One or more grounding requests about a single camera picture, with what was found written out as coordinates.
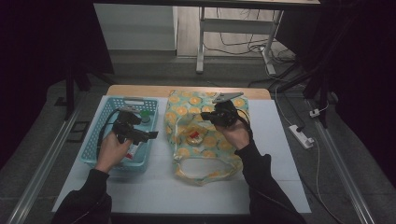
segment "black curtain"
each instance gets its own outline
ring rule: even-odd
[[[0,41],[2,167],[66,69],[79,79],[113,67],[90,0],[1,1]]]
[[[367,1],[336,52],[331,76],[331,88],[339,98],[337,113],[367,146],[393,186],[395,12],[396,1]]]

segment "floor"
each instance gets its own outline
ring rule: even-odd
[[[194,15],[198,18],[197,8],[185,9],[194,11]],[[234,12],[234,15],[244,18],[245,14],[243,12],[240,9]],[[216,10],[210,13],[207,12],[207,15],[214,16]],[[195,16],[186,18],[179,21],[187,21],[195,18]],[[115,68],[115,76],[111,77],[119,84],[221,87],[247,87],[251,81],[269,78],[265,74],[262,58],[258,57],[257,53],[251,53],[246,57],[228,57],[227,54],[219,54],[219,52],[209,50],[205,52],[205,56],[208,57],[205,58],[204,74],[196,75],[195,59],[193,58],[196,54],[196,47],[190,49],[187,47],[196,45],[189,42],[183,48],[180,43],[180,40],[183,40],[183,32],[185,36],[192,34],[191,31],[187,30],[187,27],[196,30],[193,25],[183,25],[182,22],[179,24],[178,57],[111,55]],[[208,38],[205,43],[211,45],[210,41],[215,37],[208,36],[205,36],[205,38]],[[226,41],[235,41],[234,43],[246,41],[245,35],[238,36],[235,40],[231,36],[227,38]],[[222,48],[221,45],[222,43],[218,39],[213,41],[211,48]],[[245,50],[246,46],[238,46],[238,48],[235,51]],[[274,50],[281,51],[282,48],[284,47],[279,46]],[[280,74],[288,66],[290,66],[289,63],[276,64],[276,71]],[[297,69],[293,71],[291,76],[298,76],[298,74],[299,70]],[[108,85],[97,77],[89,75],[89,78],[92,83],[90,91],[76,90],[77,102],[81,102],[83,105],[75,121],[80,124],[92,120],[100,98],[103,94],[106,94],[108,88]],[[273,79],[267,80],[256,83],[251,87],[267,89],[273,82]],[[272,98],[278,104],[279,116],[283,122],[285,135],[288,138],[290,150],[301,179],[304,181],[306,197],[313,212],[312,214],[304,214],[304,218],[307,223],[337,223],[320,204],[318,198],[320,196],[328,209],[343,223],[362,223],[355,211],[353,201],[334,168],[329,149],[326,148],[323,139],[321,139],[316,122],[308,115],[312,108],[302,96],[304,83],[302,85],[287,91],[286,94],[272,94]],[[59,97],[65,97],[64,82],[57,83],[49,88],[48,101],[40,116],[32,126],[31,131],[24,137],[7,166],[0,171],[0,223],[7,223],[35,170],[39,167],[47,151],[53,147],[52,143],[57,138],[57,133],[65,125],[65,109],[63,106],[55,105]],[[337,116],[334,111],[336,102],[330,100],[331,103],[327,109],[328,131],[331,133],[332,140],[337,145],[364,201],[367,202],[375,223],[396,223],[396,214],[394,213],[394,208],[396,208],[395,188],[382,174],[359,138]],[[309,102],[312,106],[316,106],[315,99]],[[315,137],[318,144],[312,150],[303,149],[288,131],[290,123],[304,124],[305,135]],[[83,138],[81,133],[68,133],[66,135],[64,143],[60,146],[60,154],[50,169],[43,186],[39,188],[36,198],[33,199],[33,204],[30,211],[28,209],[29,212],[26,214],[24,223],[50,223],[53,216],[50,210],[77,156],[81,146],[81,137]],[[128,223],[164,223],[165,220],[140,217],[140,219],[129,220]],[[116,217],[114,223],[121,223],[122,221],[125,221],[125,217]],[[230,220],[213,217],[183,218],[182,220],[172,221],[174,223],[233,223]]]

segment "white cable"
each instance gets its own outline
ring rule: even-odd
[[[338,217],[336,217],[330,210],[329,208],[326,206],[326,204],[323,202],[323,200],[321,199],[320,193],[319,193],[319,184],[318,184],[318,177],[319,177],[319,167],[320,167],[320,147],[319,147],[319,143],[318,140],[316,138],[313,137],[313,139],[315,139],[315,142],[317,143],[318,146],[318,169],[317,169],[317,193],[318,193],[318,197],[321,201],[321,203],[323,204],[323,206],[326,208],[326,210],[332,215],[332,217],[334,217],[335,219],[337,219],[338,222],[344,224],[344,222],[342,222]]]
[[[291,122],[286,118],[285,114],[283,114],[282,108],[280,107],[279,101],[277,100],[277,88],[279,86],[276,86],[275,88],[275,102],[277,103],[277,106],[279,107],[280,113],[282,114],[283,118],[288,122],[288,124],[291,126]]]
[[[327,107],[329,107],[329,101],[327,101],[326,107],[324,107],[323,109],[319,110],[319,112],[320,112],[320,111],[323,111],[323,110],[325,110],[325,109],[327,109]]]

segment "black sleeve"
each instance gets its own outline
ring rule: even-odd
[[[111,197],[106,193],[108,174],[91,169],[80,190],[72,190],[62,201],[51,223],[104,223],[111,213]]]
[[[262,156],[253,140],[235,151],[249,185],[250,214],[255,223],[305,223],[271,175],[271,156]]]

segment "floral bag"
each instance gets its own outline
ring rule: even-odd
[[[235,148],[209,120],[201,118],[201,112],[214,110],[212,101],[217,95],[216,92],[172,91],[164,116],[166,136],[174,152],[176,176],[200,186],[225,179],[242,168],[241,159],[234,154]],[[248,99],[238,96],[232,102],[239,116],[246,118]],[[186,159],[218,160],[225,165],[209,174],[193,176],[182,169]]]

